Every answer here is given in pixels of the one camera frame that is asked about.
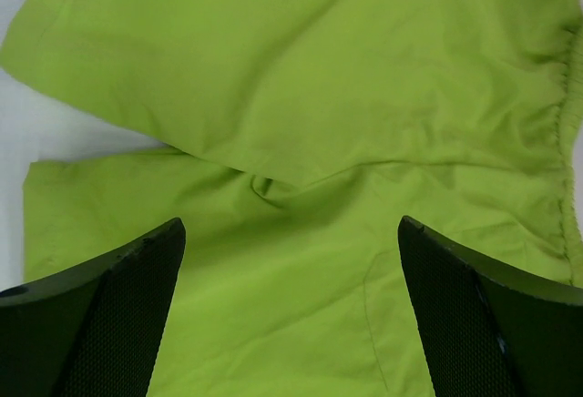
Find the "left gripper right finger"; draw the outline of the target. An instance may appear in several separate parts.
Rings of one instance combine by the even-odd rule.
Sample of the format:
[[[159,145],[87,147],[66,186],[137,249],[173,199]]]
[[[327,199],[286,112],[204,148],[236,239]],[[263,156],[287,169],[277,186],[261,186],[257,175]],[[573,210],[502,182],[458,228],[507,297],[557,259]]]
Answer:
[[[398,246],[437,396],[579,396],[582,290],[456,243],[416,219]]]

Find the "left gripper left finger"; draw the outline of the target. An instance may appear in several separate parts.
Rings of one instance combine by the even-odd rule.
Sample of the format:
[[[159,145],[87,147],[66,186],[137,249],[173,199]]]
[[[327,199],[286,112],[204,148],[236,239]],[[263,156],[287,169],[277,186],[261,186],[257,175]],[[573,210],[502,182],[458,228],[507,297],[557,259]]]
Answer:
[[[178,218],[1,293],[1,393],[144,396],[186,243]]]

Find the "lime green shorts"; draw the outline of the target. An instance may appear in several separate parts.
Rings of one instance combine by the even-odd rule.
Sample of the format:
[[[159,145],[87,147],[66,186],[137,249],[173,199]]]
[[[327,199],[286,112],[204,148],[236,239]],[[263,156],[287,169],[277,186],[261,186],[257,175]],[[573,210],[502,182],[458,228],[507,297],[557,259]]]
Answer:
[[[26,0],[2,68],[162,142],[34,164],[26,276],[181,218],[152,396],[429,396],[411,216],[582,281],[579,0]]]

